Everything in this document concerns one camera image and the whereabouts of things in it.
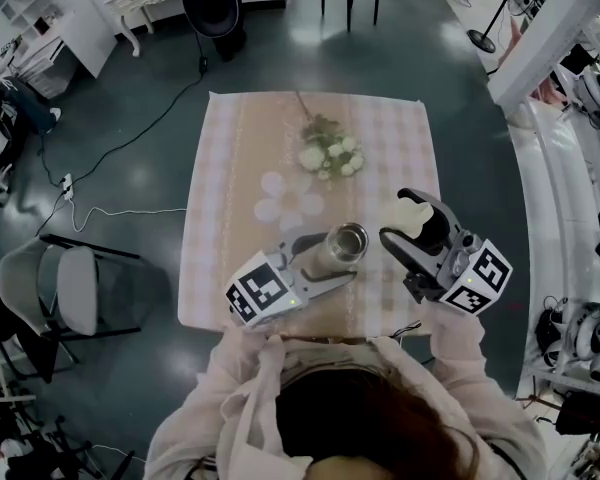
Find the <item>white pillar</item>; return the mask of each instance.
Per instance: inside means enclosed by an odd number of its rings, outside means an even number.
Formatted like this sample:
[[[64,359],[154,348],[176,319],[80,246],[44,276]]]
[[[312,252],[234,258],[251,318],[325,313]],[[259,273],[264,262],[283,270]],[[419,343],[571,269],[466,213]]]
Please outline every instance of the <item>white pillar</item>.
[[[600,0],[547,0],[489,81],[493,101],[505,115],[553,70],[583,27],[600,12]]]

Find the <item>gray floor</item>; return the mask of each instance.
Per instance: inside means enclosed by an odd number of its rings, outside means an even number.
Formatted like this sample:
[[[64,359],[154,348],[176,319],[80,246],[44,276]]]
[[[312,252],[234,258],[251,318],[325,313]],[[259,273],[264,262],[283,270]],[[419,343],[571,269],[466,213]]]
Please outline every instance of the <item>gray floor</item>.
[[[346,32],[346,0],[288,0],[285,10],[249,13],[246,49],[223,64],[204,42],[210,71],[172,112],[131,147],[107,158],[75,187],[77,219],[92,206],[109,211],[184,207],[209,91],[300,89],[368,94],[425,103],[445,201],[460,221],[490,237],[516,272],[498,307],[483,321],[488,371],[515,391],[529,299],[527,227],[513,147],[501,111],[473,46],[444,0],[355,0]],[[139,132],[197,77],[195,39],[183,22],[141,36],[143,55],[121,42],[97,80],[76,80],[59,104],[64,117],[45,139],[47,163],[58,181],[90,169],[107,149]],[[32,137],[17,164],[13,195],[0,210],[0,258],[30,239],[59,192],[52,187]],[[142,320],[140,334],[75,346],[84,364],[29,384],[44,415],[64,414],[76,436],[125,450],[147,451],[157,425],[195,386],[218,336],[182,327],[176,317],[184,213],[104,217],[95,214],[77,235],[70,207],[47,232],[142,255],[138,269],[113,300]],[[111,471],[113,452],[94,452]],[[130,478],[140,476],[140,464]]]

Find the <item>power strip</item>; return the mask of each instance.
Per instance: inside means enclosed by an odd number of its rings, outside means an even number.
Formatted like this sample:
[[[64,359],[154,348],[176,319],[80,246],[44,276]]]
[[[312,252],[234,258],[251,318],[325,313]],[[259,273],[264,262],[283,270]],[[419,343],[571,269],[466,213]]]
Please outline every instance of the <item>power strip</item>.
[[[73,178],[71,177],[71,173],[62,178],[62,190],[66,201],[73,199]]]

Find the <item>pink checkered tablecloth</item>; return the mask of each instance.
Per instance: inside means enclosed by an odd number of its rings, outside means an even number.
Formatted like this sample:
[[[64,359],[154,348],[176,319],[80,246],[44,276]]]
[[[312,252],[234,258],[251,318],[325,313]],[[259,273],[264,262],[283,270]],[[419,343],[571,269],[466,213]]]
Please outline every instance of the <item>pink checkered tablecloth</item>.
[[[223,329],[223,288],[281,230],[357,222],[370,237],[356,280],[280,319],[302,337],[391,335],[419,319],[404,268],[380,245],[381,208],[403,187],[440,196],[431,132],[421,102],[302,93],[309,111],[337,120],[361,143],[365,164],[350,178],[320,181],[296,157],[305,114],[293,92],[211,94],[196,155],[182,244],[178,318]]]

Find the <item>gray chair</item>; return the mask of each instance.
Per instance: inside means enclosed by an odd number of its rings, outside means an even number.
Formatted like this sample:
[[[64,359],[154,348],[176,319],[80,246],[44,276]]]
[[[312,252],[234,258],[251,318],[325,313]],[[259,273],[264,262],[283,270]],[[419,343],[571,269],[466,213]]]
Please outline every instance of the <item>gray chair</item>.
[[[56,296],[47,308],[40,298],[38,271],[51,246],[67,249],[58,266]],[[94,251],[140,259],[140,256],[56,235],[33,238],[0,261],[0,298],[38,336],[58,342],[119,336],[139,327],[98,331],[98,270]],[[60,319],[53,316],[57,301]]]

